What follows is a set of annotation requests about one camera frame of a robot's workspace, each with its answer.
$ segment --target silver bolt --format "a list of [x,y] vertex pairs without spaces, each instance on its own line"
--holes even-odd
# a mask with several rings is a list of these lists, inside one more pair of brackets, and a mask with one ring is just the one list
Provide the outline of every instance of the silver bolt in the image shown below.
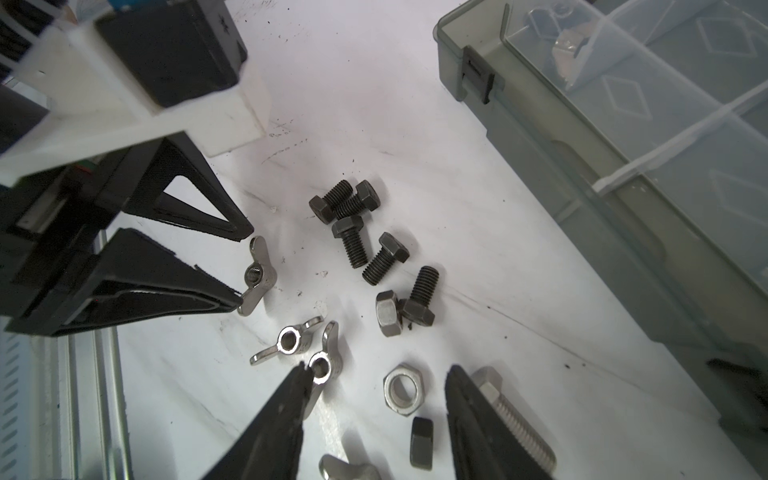
[[557,461],[554,452],[507,397],[502,395],[502,376],[493,367],[486,366],[472,374],[472,381],[498,413],[509,432],[536,463],[551,475]]

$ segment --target black nut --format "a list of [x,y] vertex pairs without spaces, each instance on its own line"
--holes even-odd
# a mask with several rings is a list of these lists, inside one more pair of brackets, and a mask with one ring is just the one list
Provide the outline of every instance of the black nut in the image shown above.
[[346,232],[354,230],[359,232],[362,230],[362,218],[359,215],[352,215],[351,217],[343,218],[331,227],[333,232],[333,238],[341,238]]
[[432,326],[435,322],[435,314],[430,309],[411,299],[402,301],[400,313],[406,319],[421,326]]
[[405,245],[397,241],[389,232],[382,233],[382,236],[379,237],[379,243],[381,243],[384,250],[388,251],[400,263],[405,262],[411,256]]
[[368,182],[368,180],[363,180],[357,184],[356,189],[357,196],[368,210],[373,212],[375,209],[381,206],[382,203],[381,200],[379,200],[379,195],[376,193],[376,190],[373,190],[373,186]]
[[334,218],[336,218],[336,214],[333,213],[333,208],[326,202],[322,197],[319,197],[315,195],[312,200],[310,200],[310,208],[312,209],[312,212],[315,213],[315,216],[320,219],[325,225],[328,223],[331,223]]
[[432,470],[432,446],[435,425],[430,419],[415,417],[411,424],[411,465],[422,470]]

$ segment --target white tabletop surface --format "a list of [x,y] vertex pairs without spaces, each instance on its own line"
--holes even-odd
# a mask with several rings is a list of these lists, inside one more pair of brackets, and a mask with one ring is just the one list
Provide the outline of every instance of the white tabletop surface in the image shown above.
[[[555,478],[758,478],[672,355],[652,343],[438,79],[432,28],[458,2],[228,0],[273,97],[269,136],[211,159],[279,279],[256,311],[173,316],[118,329],[135,478],[197,480],[228,450],[302,356],[251,367],[284,326],[340,325],[341,376],[304,422],[299,478],[331,453],[385,480],[454,478],[445,374],[493,365],[557,458]],[[378,287],[307,206],[337,181],[368,179],[369,251],[392,232],[412,255]],[[192,201],[189,191],[179,190]],[[248,242],[122,215],[187,263],[244,290]],[[436,266],[434,326],[379,331],[379,291],[410,292]],[[435,422],[431,472],[409,464],[412,418],[382,379],[421,369]]]

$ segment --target plastic storage box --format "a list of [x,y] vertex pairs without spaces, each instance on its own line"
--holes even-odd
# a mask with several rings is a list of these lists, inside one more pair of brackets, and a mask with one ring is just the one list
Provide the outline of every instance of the plastic storage box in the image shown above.
[[768,478],[768,2],[471,0],[440,78]]

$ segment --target triangular cutout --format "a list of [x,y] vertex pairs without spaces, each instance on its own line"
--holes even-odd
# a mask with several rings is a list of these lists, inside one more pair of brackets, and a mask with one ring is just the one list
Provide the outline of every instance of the triangular cutout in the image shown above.
[[183,201],[190,207],[197,208],[199,211],[209,214],[212,217],[216,217],[221,220],[227,220],[227,218],[221,214],[221,212],[214,207],[214,205],[203,195],[197,187],[186,177],[177,175],[170,181],[163,193],[171,195],[178,200]]

